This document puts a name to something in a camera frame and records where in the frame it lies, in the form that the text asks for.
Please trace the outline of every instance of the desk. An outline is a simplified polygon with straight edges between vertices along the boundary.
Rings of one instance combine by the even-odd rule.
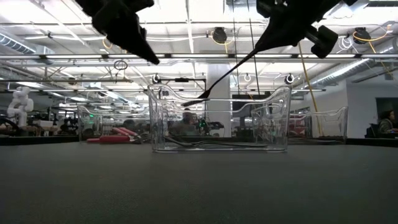
[[[0,147],[0,223],[398,223],[398,150]]]

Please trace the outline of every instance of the transparent bin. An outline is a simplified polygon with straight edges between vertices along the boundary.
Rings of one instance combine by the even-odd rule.
[[[137,134],[147,135],[149,131],[149,109],[140,113],[109,113],[89,110],[85,106],[78,106],[78,133],[81,141],[89,138],[99,138],[115,134],[112,128],[124,127]]]
[[[345,144],[348,107],[339,110],[290,114],[289,143]]]
[[[198,99],[183,97],[167,85],[149,85],[148,94],[155,152],[287,149],[288,87],[278,88],[263,100],[205,99],[188,108],[181,104]]]

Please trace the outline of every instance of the person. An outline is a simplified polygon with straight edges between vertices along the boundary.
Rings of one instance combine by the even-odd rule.
[[[170,128],[170,132],[174,135],[179,136],[197,136],[199,130],[195,126],[195,117],[191,112],[184,112],[182,114],[182,120],[175,122]]]
[[[380,115],[379,134],[398,133],[398,129],[394,128],[396,117],[394,111],[385,111]]]

